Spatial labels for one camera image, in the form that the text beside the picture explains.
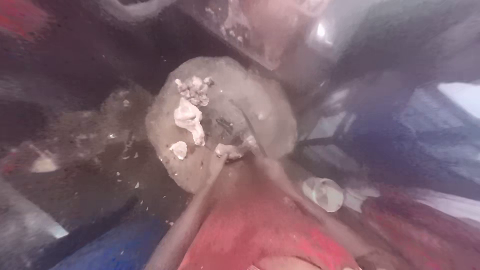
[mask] red surface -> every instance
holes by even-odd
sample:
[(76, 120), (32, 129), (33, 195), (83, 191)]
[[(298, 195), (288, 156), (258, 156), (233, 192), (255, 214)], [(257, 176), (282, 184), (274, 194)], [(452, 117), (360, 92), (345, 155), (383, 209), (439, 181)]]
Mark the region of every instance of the red surface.
[(33, 41), (46, 27), (48, 13), (28, 0), (0, 0), (0, 31)]
[(389, 194), (369, 198), (364, 218), (418, 270), (477, 270), (480, 231), (429, 206)]
[(246, 185), (220, 200), (180, 270), (241, 270), (269, 256), (299, 257), (323, 270), (358, 269), (354, 258), (269, 184)]

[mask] white debris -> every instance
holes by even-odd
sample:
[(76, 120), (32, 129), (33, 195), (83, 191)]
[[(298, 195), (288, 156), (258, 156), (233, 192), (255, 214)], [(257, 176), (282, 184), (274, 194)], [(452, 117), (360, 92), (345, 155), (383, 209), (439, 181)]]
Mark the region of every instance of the white debris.
[(239, 152), (238, 147), (224, 144), (218, 144), (215, 148), (215, 153), (219, 157), (227, 155), (227, 159), (229, 160), (236, 160), (243, 156), (243, 154)]
[(177, 142), (170, 147), (175, 156), (180, 160), (183, 160), (187, 156), (187, 144), (185, 142)]
[(207, 106), (210, 101), (207, 97), (208, 87), (213, 84), (211, 77), (200, 79), (197, 76), (193, 76), (183, 83), (181, 80), (176, 79), (178, 91), (186, 100), (195, 106)]
[(200, 121), (202, 120), (202, 112), (192, 105), (188, 100), (180, 98), (179, 107), (175, 110), (175, 124), (192, 133), (193, 141), (196, 145), (205, 145), (205, 133)]
[(49, 151), (37, 151), (37, 153), (40, 155), (40, 157), (33, 162), (30, 172), (54, 172), (60, 168), (55, 161), (54, 155)]
[(213, 12), (213, 10), (212, 10), (211, 8), (205, 8), (205, 11), (206, 11), (207, 13), (210, 13), (210, 14), (212, 14), (212, 15), (215, 15), (215, 12)]

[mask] blue fabric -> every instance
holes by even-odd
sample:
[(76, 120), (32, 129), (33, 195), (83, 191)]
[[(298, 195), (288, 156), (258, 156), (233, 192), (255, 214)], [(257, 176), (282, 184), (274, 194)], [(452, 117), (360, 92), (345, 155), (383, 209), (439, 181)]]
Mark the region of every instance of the blue fabric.
[(124, 223), (52, 270), (141, 270), (168, 229), (168, 224), (153, 217)]

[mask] white fragment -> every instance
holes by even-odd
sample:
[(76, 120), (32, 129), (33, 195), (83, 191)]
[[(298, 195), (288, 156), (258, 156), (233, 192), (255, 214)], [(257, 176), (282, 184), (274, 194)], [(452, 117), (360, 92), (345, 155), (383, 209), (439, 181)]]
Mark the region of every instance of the white fragment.
[(221, 26), (220, 27), (220, 32), (222, 33), (223, 36), (226, 36), (227, 35), (227, 31), (225, 30), (225, 26)]
[(202, 112), (188, 100), (180, 98), (179, 107), (174, 112), (175, 124), (192, 133), (196, 145), (205, 145), (205, 133), (200, 121)]
[(37, 153), (40, 155), (40, 157), (33, 162), (30, 172), (54, 172), (60, 168), (55, 161), (54, 155), (49, 151), (38, 151)]
[(212, 15), (215, 15), (215, 12), (213, 12), (213, 10), (212, 10), (211, 8), (205, 8), (205, 11), (206, 11), (207, 13), (210, 13), (210, 14), (212, 14)]
[(207, 97), (208, 87), (213, 84), (211, 77), (204, 80), (197, 76), (187, 79), (185, 83), (176, 79), (175, 84), (182, 97), (195, 106), (207, 106), (210, 101)]
[(76, 138), (79, 139), (79, 140), (86, 140), (86, 139), (88, 139), (88, 136), (85, 135), (85, 134), (80, 134)]
[(224, 144), (218, 144), (215, 148), (215, 153), (219, 157), (227, 155), (227, 159), (229, 160), (236, 160), (243, 156), (243, 154), (239, 152), (238, 147)]
[(185, 142), (174, 143), (170, 147), (170, 150), (173, 151), (175, 156), (177, 156), (177, 158), (179, 158), (180, 160), (184, 160), (187, 156), (187, 144)]

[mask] blue surface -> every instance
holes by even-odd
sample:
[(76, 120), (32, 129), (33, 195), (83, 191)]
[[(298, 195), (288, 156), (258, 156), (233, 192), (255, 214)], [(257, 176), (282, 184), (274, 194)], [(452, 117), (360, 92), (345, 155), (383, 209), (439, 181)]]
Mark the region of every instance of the blue surface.
[(165, 222), (152, 217), (124, 223), (52, 270), (141, 270), (169, 228)]

